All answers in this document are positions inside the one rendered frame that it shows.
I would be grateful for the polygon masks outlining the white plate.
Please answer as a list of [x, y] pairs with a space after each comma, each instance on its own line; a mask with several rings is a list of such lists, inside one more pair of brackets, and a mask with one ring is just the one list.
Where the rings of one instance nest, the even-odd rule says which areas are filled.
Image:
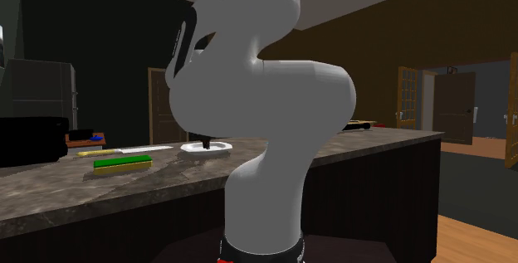
[[183, 144], [180, 149], [186, 153], [195, 155], [216, 154], [228, 152], [232, 145], [225, 142], [210, 142], [208, 148], [203, 147], [202, 142]]

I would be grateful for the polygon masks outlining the plain brown door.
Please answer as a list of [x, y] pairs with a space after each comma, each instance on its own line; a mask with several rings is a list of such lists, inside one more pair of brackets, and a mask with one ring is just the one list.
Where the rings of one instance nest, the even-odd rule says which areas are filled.
[[188, 141], [188, 133], [174, 119], [169, 106], [165, 69], [148, 68], [149, 143], [168, 144]]

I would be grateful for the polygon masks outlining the green and yellow sponge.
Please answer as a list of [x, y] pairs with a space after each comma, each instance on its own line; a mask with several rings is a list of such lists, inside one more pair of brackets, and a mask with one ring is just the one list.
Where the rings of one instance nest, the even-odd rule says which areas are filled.
[[149, 155], [140, 155], [124, 158], [109, 158], [93, 162], [93, 174], [105, 175], [125, 171], [150, 168], [153, 159]]

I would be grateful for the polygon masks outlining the grey refrigerator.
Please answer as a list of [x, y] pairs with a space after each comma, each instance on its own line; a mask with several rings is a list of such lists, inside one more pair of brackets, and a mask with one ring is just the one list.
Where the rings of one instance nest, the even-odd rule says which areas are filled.
[[0, 81], [0, 117], [63, 117], [76, 129], [77, 95], [72, 64], [12, 59]]

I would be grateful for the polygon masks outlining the dark robot stand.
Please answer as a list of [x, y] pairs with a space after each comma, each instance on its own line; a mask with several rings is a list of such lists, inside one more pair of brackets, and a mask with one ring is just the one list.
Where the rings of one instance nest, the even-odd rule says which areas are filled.
[[[150, 263], [216, 263], [222, 230], [166, 246]], [[397, 263], [383, 242], [305, 235], [305, 263]]]

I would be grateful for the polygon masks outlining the black countertop appliance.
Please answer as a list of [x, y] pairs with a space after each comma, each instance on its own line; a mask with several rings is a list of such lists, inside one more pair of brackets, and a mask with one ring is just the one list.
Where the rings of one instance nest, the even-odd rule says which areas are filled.
[[68, 153], [68, 130], [63, 117], [0, 118], [0, 168], [56, 162]]

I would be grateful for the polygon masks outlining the wooden glass panel door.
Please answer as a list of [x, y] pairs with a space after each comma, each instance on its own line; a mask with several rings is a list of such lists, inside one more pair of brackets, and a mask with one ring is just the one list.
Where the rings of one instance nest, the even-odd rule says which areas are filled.
[[518, 52], [511, 53], [510, 82], [506, 114], [505, 167], [518, 163]]
[[404, 66], [398, 68], [398, 129], [416, 129], [417, 76], [414, 69]]

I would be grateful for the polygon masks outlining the dark brown door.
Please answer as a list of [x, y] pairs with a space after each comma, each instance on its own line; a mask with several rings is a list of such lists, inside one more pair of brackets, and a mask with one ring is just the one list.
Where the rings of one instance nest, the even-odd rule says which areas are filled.
[[443, 142], [472, 145], [475, 87], [475, 72], [434, 77], [432, 130]]

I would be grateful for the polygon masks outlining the yellow handled knife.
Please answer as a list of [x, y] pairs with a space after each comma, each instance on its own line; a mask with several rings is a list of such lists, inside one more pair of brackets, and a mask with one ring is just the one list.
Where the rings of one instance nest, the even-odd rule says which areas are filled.
[[116, 154], [116, 153], [142, 153], [149, 151], [157, 151], [164, 149], [172, 149], [173, 146], [168, 145], [157, 145], [157, 146], [144, 146], [132, 149], [100, 149], [100, 150], [92, 150], [92, 151], [83, 151], [76, 153], [78, 157], [87, 157], [87, 156], [95, 156], [95, 155], [103, 155], [103, 154]]

